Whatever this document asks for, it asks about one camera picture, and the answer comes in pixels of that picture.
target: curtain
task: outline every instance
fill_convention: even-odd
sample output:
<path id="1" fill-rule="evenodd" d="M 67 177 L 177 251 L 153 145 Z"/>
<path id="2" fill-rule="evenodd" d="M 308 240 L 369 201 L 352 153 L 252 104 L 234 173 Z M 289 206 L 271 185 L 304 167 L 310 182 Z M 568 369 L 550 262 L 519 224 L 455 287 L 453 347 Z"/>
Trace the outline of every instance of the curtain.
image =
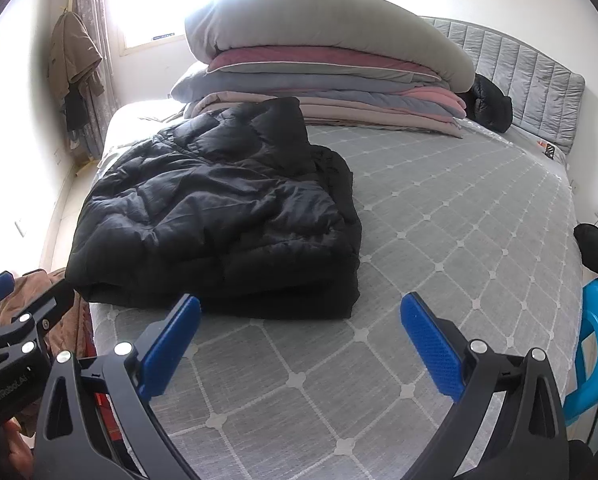
<path id="1" fill-rule="evenodd" d="M 87 95 L 85 102 L 90 122 L 72 133 L 71 142 L 82 143 L 88 156 L 99 160 L 103 154 L 108 124 L 119 108 L 112 86 L 112 62 L 106 26 L 105 0 L 74 0 L 73 11 L 83 20 L 90 38 L 103 58 L 96 70 L 104 92 L 99 96 L 94 96 L 91 92 Z"/>

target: beige blanket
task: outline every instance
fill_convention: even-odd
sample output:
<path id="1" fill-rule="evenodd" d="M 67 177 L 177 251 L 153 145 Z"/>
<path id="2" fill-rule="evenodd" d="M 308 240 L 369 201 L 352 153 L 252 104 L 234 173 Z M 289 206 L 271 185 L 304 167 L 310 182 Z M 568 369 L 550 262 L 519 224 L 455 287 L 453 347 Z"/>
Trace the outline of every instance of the beige blanket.
<path id="1" fill-rule="evenodd" d="M 217 92 L 209 94 L 193 108 L 191 117 L 203 112 L 230 108 L 240 103 L 260 103 L 274 96 L 245 92 Z M 455 123 L 442 122 L 407 114 L 390 108 L 380 108 L 355 101 L 342 101 L 322 97 L 298 97 L 303 118 L 308 124 L 345 123 L 351 126 L 392 126 L 399 128 L 423 128 L 461 138 L 461 129 Z"/>

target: brown fabric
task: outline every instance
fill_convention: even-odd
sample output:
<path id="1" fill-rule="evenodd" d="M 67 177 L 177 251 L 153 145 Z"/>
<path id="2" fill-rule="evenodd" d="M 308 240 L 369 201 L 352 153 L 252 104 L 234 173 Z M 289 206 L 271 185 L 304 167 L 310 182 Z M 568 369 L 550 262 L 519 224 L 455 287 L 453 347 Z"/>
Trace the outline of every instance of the brown fabric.
<path id="1" fill-rule="evenodd" d="M 54 283 L 63 279 L 65 269 L 47 274 L 42 269 L 34 270 L 15 279 L 15 290 L 0 302 L 0 326 L 12 322 L 32 300 L 41 295 Z M 74 304 L 63 318 L 45 337 L 48 349 L 53 356 L 61 350 L 70 350 L 78 358 L 91 357 L 94 353 L 92 317 L 90 305 L 77 292 Z M 36 417 L 40 400 L 32 403 L 16 416 L 27 436 L 32 436 L 36 428 Z"/>
<path id="2" fill-rule="evenodd" d="M 50 90 L 58 102 L 68 94 L 71 84 L 79 85 L 82 97 L 87 88 L 95 96 L 103 94 L 104 88 L 96 73 L 101 54 L 89 37 L 80 17 L 74 12 L 64 12 L 57 20 L 50 45 Z"/>

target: headboard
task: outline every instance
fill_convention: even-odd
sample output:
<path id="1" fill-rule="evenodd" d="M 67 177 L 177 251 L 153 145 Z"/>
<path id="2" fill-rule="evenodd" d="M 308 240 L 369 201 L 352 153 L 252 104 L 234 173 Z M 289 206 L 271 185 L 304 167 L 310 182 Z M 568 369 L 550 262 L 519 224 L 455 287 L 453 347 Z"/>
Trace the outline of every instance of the headboard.
<path id="1" fill-rule="evenodd" d="M 466 51 L 477 73 L 510 96 L 515 126 L 570 152 L 586 85 L 583 76 L 492 28 L 424 19 Z"/>

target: white floor tile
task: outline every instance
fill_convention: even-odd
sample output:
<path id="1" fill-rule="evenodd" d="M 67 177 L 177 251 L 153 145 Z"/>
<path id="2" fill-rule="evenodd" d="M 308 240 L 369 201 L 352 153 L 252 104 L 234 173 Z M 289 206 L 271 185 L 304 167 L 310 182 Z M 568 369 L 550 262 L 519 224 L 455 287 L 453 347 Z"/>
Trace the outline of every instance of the white floor tile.
<path id="1" fill-rule="evenodd" d="M 79 211 L 61 219 L 57 242 L 54 246 L 54 256 L 52 257 L 52 270 L 61 269 L 68 263 L 70 249 L 72 249 L 72 239 L 77 228 L 77 219 L 79 219 Z"/>
<path id="2" fill-rule="evenodd" d="M 81 212 L 84 200 L 90 192 L 95 173 L 96 164 L 91 164 L 81 170 L 72 183 L 65 208 L 61 214 L 61 223 L 59 224 L 57 241 L 54 245 L 54 254 L 52 256 L 52 270 L 61 269 L 61 267 L 65 267 L 68 263 L 79 213 Z"/>
<path id="3" fill-rule="evenodd" d="M 72 183 L 72 188 L 70 189 L 70 193 L 68 195 L 68 199 L 65 203 L 65 208 L 63 208 L 63 214 L 61 218 L 65 218 L 73 213 L 79 213 L 81 211 L 81 206 L 83 206 L 83 201 L 88 196 L 90 192 L 90 187 L 92 187 L 92 179 L 94 178 L 96 173 L 96 164 L 90 164 L 87 168 L 81 170 L 81 172 L 76 176 L 74 182 Z"/>

